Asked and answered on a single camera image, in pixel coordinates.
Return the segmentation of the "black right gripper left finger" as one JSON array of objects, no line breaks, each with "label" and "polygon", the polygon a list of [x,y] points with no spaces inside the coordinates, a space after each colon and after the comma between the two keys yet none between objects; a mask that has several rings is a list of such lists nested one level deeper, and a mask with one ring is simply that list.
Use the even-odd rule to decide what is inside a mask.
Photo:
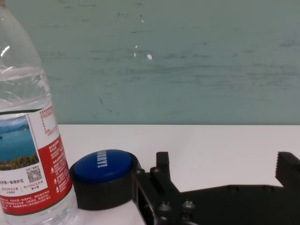
[{"label": "black right gripper left finger", "polygon": [[193,225],[194,207],[171,181],[168,152],[156,153],[156,166],[133,174],[133,202],[146,225]]}]

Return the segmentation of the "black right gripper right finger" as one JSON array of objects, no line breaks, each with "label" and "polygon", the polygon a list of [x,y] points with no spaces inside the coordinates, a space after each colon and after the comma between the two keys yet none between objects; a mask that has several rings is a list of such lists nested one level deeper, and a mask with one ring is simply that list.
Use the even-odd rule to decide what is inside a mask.
[{"label": "black right gripper right finger", "polygon": [[300,160],[290,152],[278,152],[276,179],[284,188],[300,188]]}]

